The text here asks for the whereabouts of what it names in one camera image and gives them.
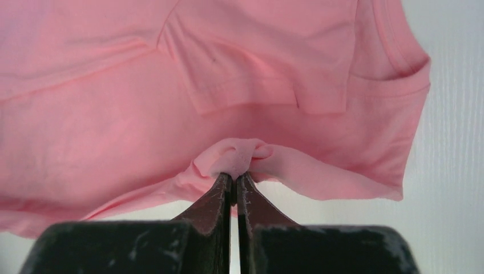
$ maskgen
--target pink cloth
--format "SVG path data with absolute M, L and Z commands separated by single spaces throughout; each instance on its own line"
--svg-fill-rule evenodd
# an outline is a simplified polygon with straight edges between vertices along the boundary
M 396 0 L 0 3 L 0 230 L 196 200 L 250 171 L 402 198 L 430 61 Z

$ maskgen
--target garment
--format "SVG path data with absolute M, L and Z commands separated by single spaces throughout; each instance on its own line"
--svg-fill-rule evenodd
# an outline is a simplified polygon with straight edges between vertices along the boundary
M 430 60 L 396 0 L 0 4 L 0 230 L 196 200 L 220 172 L 402 199 Z

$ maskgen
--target pink shirt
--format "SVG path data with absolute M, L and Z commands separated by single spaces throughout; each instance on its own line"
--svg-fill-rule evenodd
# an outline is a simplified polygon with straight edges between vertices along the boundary
M 0 3 L 0 230 L 196 200 L 250 171 L 402 199 L 429 57 L 396 0 Z

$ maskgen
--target white tabletop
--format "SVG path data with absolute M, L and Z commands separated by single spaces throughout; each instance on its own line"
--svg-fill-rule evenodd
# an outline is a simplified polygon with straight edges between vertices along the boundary
M 415 36 L 433 59 L 404 200 L 318 202 L 277 183 L 259 189 L 302 224 L 397 229 L 422 273 L 484 273 L 484 1 L 403 2 Z M 110 219 L 170 219 L 188 206 L 176 202 Z M 0 273 L 17 273 L 32 243 L 0 233 Z M 239 272 L 236 247 L 234 242 L 231 273 Z

